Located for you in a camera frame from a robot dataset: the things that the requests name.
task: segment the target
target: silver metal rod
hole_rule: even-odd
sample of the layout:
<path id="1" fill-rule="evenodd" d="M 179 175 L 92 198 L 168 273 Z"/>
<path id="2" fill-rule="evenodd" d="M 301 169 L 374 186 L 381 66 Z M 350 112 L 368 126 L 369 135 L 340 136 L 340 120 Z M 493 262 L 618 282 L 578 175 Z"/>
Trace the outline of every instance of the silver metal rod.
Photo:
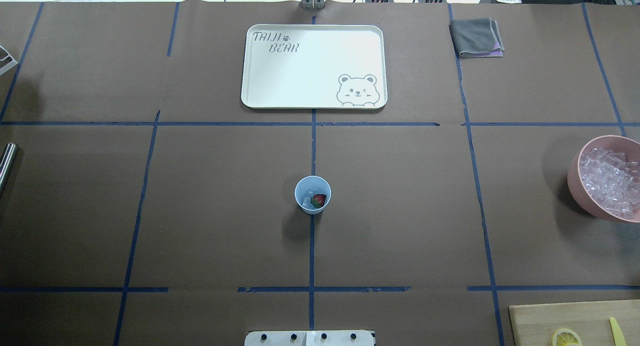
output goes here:
<path id="1" fill-rule="evenodd" d="M 9 171 L 11 171 L 11 165 L 14 164 L 16 153 L 18 153 L 18 145 L 13 142 L 7 143 L 0 163 L 0 194 L 5 189 L 5 183 L 9 178 Z"/>

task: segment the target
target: bowl of ice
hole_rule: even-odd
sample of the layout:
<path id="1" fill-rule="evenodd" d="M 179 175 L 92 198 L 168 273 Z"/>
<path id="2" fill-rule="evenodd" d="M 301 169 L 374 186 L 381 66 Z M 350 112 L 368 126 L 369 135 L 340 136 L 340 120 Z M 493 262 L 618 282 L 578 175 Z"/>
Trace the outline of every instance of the bowl of ice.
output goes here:
<path id="1" fill-rule="evenodd" d="M 573 198 L 589 214 L 640 223 L 640 143 L 633 139 L 592 139 L 573 158 L 567 182 Z"/>

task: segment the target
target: white rectangular tray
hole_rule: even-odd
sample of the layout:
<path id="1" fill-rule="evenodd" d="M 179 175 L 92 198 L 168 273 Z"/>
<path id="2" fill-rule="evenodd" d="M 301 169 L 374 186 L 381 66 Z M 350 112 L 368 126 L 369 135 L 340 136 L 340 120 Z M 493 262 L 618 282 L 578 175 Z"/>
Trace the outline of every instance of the white rectangular tray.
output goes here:
<path id="1" fill-rule="evenodd" d="M 252 109 L 380 109 L 387 103 L 382 30 L 253 25 L 246 33 L 241 98 Z"/>

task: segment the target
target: brown table surface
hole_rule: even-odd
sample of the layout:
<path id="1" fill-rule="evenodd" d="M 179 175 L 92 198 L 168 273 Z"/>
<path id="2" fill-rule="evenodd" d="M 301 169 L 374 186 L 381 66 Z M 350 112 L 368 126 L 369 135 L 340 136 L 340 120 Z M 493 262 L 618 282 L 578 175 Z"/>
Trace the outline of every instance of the brown table surface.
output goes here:
<path id="1" fill-rule="evenodd" d="M 450 18 L 498 20 L 457 59 Z M 376 25 L 378 111 L 255 111 L 247 29 Z M 512 345 L 509 305 L 637 299 L 640 229 L 566 185 L 590 139 L 640 139 L 633 6 L 0 4 L 0 344 L 242 345 L 375 330 Z M 293 189 L 315 173 L 331 203 Z"/>

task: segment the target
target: gray cloth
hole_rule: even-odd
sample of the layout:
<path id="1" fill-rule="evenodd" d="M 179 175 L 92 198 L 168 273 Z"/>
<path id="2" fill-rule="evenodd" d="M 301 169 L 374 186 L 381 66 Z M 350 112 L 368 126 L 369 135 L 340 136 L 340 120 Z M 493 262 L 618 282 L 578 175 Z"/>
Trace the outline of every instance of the gray cloth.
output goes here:
<path id="1" fill-rule="evenodd" d="M 505 47 L 493 18 L 451 20 L 455 50 L 460 57 L 502 57 Z"/>

